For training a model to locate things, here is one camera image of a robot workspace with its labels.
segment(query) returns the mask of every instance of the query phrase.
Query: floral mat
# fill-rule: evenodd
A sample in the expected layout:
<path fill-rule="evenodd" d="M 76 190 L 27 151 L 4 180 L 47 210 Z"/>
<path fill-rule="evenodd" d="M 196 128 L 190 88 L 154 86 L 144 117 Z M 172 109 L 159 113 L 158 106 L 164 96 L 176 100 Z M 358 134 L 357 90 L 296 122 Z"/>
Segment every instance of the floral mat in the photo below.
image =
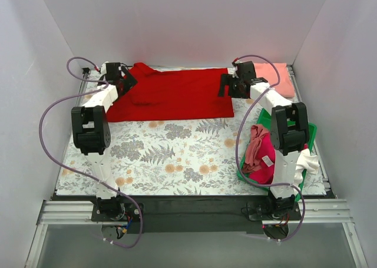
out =
<path fill-rule="evenodd" d="M 91 80 L 99 77 L 99 73 L 91 72 Z M 89 83 L 86 90 L 93 90 L 95 86 Z M 89 98 L 90 95 L 85 96 L 82 103 Z M 109 123 L 111 169 L 120 190 L 130 195 L 265 195 L 265 191 L 237 178 L 236 135 L 253 100 L 232 100 L 234 118 Z M 239 159 L 250 140 L 250 127 L 256 123 L 261 109 L 257 104 L 245 123 Z M 90 173 L 90 164 L 75 148 L 72 136 L 64 164 Z M 96 194 L 96 184 L 91 179 L 66 169 L 61 169 L 56 188 L 60 196 Z M 306 176 L 303 194 L 326 194 L 322 171 Z"/>

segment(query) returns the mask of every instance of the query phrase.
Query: red cloth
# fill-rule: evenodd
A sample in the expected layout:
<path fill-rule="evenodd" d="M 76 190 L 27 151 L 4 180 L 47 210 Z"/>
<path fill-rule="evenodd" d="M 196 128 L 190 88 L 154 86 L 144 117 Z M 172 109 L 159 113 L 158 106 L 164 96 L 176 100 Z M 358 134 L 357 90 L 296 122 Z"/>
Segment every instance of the red cloth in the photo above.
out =
<path fill-rule="evenodd" d="M 232 99 L 217 96 L 226 68 L 159 72 L 136 63 L 130 73 L 138 83 L 110 107 L 109 122 L 234 117 Z"/>

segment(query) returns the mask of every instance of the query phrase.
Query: gray floor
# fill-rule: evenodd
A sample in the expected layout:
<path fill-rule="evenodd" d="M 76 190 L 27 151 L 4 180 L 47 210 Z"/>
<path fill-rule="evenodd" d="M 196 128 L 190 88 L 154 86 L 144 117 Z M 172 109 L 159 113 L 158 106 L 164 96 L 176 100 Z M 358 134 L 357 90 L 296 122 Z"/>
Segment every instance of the gray floor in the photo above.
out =
<path fill-rule="evenodd" d="M 355 267 L 342 224 L 303 224 L 281 245 L 244 233 L 149 233 L 131 250 L 98 240 L 100 230 L 50 225 L 38 267 Z"/>

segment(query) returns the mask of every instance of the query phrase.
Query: white wall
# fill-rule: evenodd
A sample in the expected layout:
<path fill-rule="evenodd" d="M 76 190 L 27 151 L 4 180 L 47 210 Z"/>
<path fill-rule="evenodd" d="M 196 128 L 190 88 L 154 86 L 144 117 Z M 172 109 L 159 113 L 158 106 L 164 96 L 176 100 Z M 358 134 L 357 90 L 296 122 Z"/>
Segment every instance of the white wall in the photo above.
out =
<path fill-rule="evenodd" d="M 0 0 L 0 22 L 0 266 L 23 267 L 42 201 L 58 174 L 39 144 L 39 118 L 51 102 L 77 92 L 79 83 L 65 71 L 72 52 L 43 0 Z M 44 126 L 59 158 L 72 103 L 56 107 Z"/>
<path fill-rule="evenodd" d="M 330 182 L 377 267 L 377 0 L 327 0 L 293 65 Z"/>
<path fill-rule="evenodd" d="M 75 55 L 95 62 L 291 64 L 325 0 L 44 0 Z"/>

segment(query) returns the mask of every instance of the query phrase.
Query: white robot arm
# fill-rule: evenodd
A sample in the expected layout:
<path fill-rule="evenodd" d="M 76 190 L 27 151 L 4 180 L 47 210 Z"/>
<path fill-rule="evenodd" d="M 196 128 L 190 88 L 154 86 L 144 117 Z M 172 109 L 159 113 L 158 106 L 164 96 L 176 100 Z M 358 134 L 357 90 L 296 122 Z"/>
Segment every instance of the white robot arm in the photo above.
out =
<path fill-rule="evenodd" d="M 106 88 L 99 85 L 97 88 L 101 91 L 95 93 L 83 106 L 72 109 L 72 133 L 76 148 L 81 150 L 91 164 L 92 174 L 109 186 L 118 188 L 110 167 L 108 147 L 111 134 L 106 112 L 137 81 L 121 63 L 105 63 L 102 65 L 101 75 L 100 80 L 106 80 L 109 85 Z M 119 213 L 119 203 L 114 201 L 116 195 L 116 192 L 98 183 L 96 197 L 101 213 L 114 217 Z"/>
<path fill-rule="evenodd" d="M 224 96 L 228 85 L 228 95 L 233 98 L 252 98 L 256 100 L 265 90 L 268 90 L 259 100 L 259 104 L 271 115 L 270 138 L 275 148 L 275 171 L 273 184 L 293 184 L 297 159 L 305 143 L 309 141 L 309 126 L 306 106 L 304 103 L 293 103 L 274 89 L 264 78 L 257 78 L 254 64 L 249 62 L 234 62 L 236 71 L 233 75 L 221 76 L 219 96 Z M 270 188 L 269 197 L 274 211 L 287 211 L 295 202 L 293 188 L 275 186 Z"/>

